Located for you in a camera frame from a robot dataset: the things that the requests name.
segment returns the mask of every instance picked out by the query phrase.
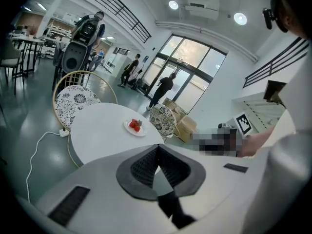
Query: high table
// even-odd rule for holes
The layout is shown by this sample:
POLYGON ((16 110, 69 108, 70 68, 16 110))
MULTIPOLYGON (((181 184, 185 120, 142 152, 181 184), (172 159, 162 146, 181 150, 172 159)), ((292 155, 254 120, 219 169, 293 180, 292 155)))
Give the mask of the high table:
POLYGON ((35 62, 36 62, 37 45, 38 45, 38 43, 44 43, 44 41, 42 41, 40 39, 29 38, 29 37, 12 37, 12 40, 18 40, 19 41, 18 49, 20 49, 20 45, 21 45, 22 41, 25 42, 24 51, 25 51, 26 45, 29 46, 29 52, 28 52, 28 58, 27 58, 27 68, 26 68, 25 72, 27 74, 28 72, 34 71, 35 70, 35 62), (31 51, 31 47, 32 47, 33 43, 35 44, 33 68, 29 69, 30 51, 31 51))
POLYGON ((71 140, 83 164, 133 148, 164 143, 148 119, 112 103, 96 103, 79 111, 72 124, 71 140), (147 128, 146 136, 138 137, 125 129, 124 121, 132 119, 142 121, 147 128))

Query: plate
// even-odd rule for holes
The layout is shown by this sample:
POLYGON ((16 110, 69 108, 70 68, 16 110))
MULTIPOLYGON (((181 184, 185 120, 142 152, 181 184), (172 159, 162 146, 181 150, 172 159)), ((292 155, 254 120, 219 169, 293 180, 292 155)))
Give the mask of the plate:
POLYGON ((123 126, 125 127, 125 129, 127 129, 127 131, 135 136, 139 136, 139 137, 143 137, 143 136, 146 136, 147 134, 147 129, 146 127, 144 127, 143 125, 141 126, 140 128, 140 131, 137 132, 136 130, 134 130, 132 127, 130 127, 130 123, 131 123, 132 120, 126 120, 124 121, 123 123, 123 126))

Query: person walking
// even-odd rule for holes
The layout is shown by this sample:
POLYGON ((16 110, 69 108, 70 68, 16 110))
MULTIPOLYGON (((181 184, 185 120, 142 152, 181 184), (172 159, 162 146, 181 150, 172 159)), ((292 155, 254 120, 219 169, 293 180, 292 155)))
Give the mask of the person walking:
POLYGON ((130 73, 136 69, 136 67, 138 66, 138 59, 141 57, 140 54, 136 55, 136 58, 130 62, 130 64, 125 67, 124 72, 121 74, 121 84, 118 84, 119 87, 124 88, 129 80, 130 77, 130 73))
POLYGON ((176 73, 172 73, 169 77, 165 77, 159 81, 159 88, 154 93, 149 106, 146 109, 149 111, 153 106, 157 105, 160 98, 162 98, 174 86, 173 80, 176 78, 176 73))

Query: ceiling light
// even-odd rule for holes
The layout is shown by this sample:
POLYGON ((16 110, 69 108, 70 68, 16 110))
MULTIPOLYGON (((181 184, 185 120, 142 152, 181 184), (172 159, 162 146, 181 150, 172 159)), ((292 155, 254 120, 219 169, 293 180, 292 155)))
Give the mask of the ceiling light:
POLYGON ((31 9, 28 9, 27 7, 24 7, 24 9, 25 9, 25 10, 28 10, 28 11, 32 11, 31 9))
POLYGON ((245 25, 247 23, 247 17, 243 13, 236 13, 234 15, 234 20, 240 25, 245 25))
POLYGON ((41 3, 37 2, 37 4, 39 5, 39 7, 41 7, 41 9, 46 10, 46 8, 44 8, 41 3))
POLYGON ((176 10, 176 9, 179 7, 179 5, 177 4, 176 1, 170 1, 170 2, 169 2, 169 6, 170 6, 170 8, 172 8, 173 10, 176 10))

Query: railing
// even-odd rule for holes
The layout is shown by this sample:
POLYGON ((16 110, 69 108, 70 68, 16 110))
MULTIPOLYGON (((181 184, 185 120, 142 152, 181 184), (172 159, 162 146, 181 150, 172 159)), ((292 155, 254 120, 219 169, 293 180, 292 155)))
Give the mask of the railing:
POLYGON ((145 43, 152 36, 137 17, 120 0, 95 0, 119 18, 129 29, 145 43))
POLYGON ((308 46, 309 44, 306 40, 297 38, 284 51, 279 53, 264 66, 248 75, 245 78, 245 84, 243 88, 252 85, 255 82, 260 81, 268 76, 271 76, 293 64, 294 62, 300 60, 307 54, 308 46))

